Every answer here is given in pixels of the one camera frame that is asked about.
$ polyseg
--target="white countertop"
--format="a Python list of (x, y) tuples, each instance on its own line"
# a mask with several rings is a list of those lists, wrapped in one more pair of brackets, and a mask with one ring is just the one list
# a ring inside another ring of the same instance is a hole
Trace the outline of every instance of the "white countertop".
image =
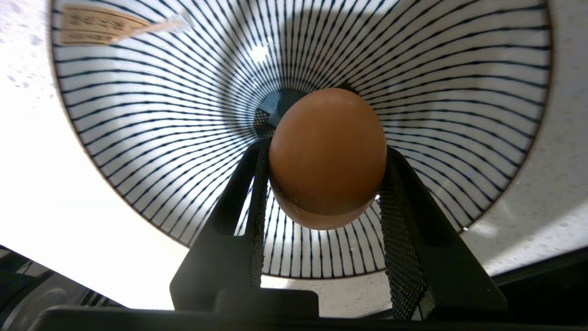
[[(52, 80), (47, 2), (0, 0), (0, 244), (126, 306), (172, 309), (168, 284), (187, 249), (129, 208), (78, 145)], [(588, 2), (550, 3), (556, 65), (539, 138), (508, 191), (463, 235), (490, 274), (588, 244)], [(383, 273), (263, 279), (313, 289), (322, 316), (349, 317), (387, 308), (386, 283)]]

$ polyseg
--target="paper label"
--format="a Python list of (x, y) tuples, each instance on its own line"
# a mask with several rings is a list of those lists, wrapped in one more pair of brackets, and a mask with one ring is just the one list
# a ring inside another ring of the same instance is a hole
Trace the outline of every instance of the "paper label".
[(113, 39), (148, 27), (144, 19), (110, 9), (65, 5), (62, 8), (60, 43), (73, 45), (110, 45)]

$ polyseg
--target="radial stripe pattern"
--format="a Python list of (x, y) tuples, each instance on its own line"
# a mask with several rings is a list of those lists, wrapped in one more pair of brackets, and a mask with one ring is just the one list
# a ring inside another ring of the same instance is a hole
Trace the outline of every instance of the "radial stripe pattern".
[[(192, 25), (61, 47), (66, 4), (153, 23), (182, 13)], [(54, 0), (52, 18), (59, 86), (83, 147), (132, 208), (187, 246), (259, 139), (256, 112), (273, 92), (356, 91), (461, 231), (520, 168), (549, 88), (545, 0)], [(383, 270), (378, 204), (314, 231), (288, 219), (270, 191), (263, 271)]]

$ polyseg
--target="black device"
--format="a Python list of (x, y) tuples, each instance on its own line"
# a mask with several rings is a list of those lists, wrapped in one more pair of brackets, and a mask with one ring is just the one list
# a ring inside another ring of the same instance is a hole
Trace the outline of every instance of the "black device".
[[(270, 139), (243, 155), (170, 284), (175, 312), (51, 309), (36, 330), (580, 330), (508, 324), (507, 301), (406, 159), (388, 147), (380, 191), (392, 310), (319, 317), (313, 292), (260, 288)], [(253, 179), (245, 235), (235, 227)]]

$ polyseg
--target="egg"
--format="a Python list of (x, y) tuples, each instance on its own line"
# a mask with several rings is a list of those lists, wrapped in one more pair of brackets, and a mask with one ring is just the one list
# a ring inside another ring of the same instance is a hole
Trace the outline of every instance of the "egg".
[(386, 153), (383, 128), (366, 101), (339, 88), (318, 90), (292, 105), (276, 127), (270, 184), (293, 221), (336, 229), (372, 203)]

